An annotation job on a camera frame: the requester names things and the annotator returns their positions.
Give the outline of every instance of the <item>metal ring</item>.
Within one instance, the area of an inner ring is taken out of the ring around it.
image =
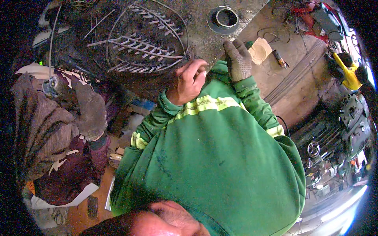
[[[219,13],[224,12],[227,16],[229,16],[229,14],[227,14],[225,11],[229,11],[229,12],[231,12],[231,13],[233,14],[233,16],[234,16],[235,19],[236,19],[234,24],[232,24],[232,25],[225,25],[225,24],[222,24],[221,20],[219,19]],[[215,15],[215,19],[216,19],[216,24],[219,24],[220,26],[223,26],[223,27],[225,27],[225,28],[231,28],[231,27],[235,26],[235,25],[238,23],[238,21],[239,21],[239,18],[238,18],[238,16],[237,16],[237,14],[236,14],[233,10],[231,10],[231,9],[229,9],[229,8],[223,8],[223,9],[220,9],[220,10],[217,12],[217,14]]]
[[[314,158],[320,153],[320,146],[318,142],[312,141],[308,144],[307,146],[307,153],[309,154],[310,157]]]

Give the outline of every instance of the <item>hand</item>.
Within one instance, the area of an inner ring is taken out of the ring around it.
[[[166,92],[168,100],[177,106],[182,106],[195,99],[205,83],[206,65],[208,63],[204,60],[194,60],[177,69],[177,80]]]
[[[244,44],[239,39],[235,39],[232,43],[225,40],[223,47],[231,80],[237,82],[250,77],[252,58]]]
[[[72,88],[76,91],[80,114],[75,123],[79,133],[88,141],[98,140],[108,126],[106,122],[105,102],[101,95],[95,93],[91,86],[72,80]]]

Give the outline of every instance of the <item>brown sleeve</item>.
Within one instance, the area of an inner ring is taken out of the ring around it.
[[[33,78],[24,73],[11,89],[15,108],[12,156],[20,189],[65,156],[74,128],[68,111],[33,89]]]

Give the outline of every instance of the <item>gray knit glove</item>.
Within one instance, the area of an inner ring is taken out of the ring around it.
[[[226,53],[226,62],[231,80],[234,82],[251,76],[252,58],[244,44],[235,39],[232,43],[223,41]]]
[[[108,125],[105,102],[89,85],[72,80],[72,88],[76,91],[79,104],[79,114],[75,119],[79,133],[86,140],[95,141],[102,136]]]

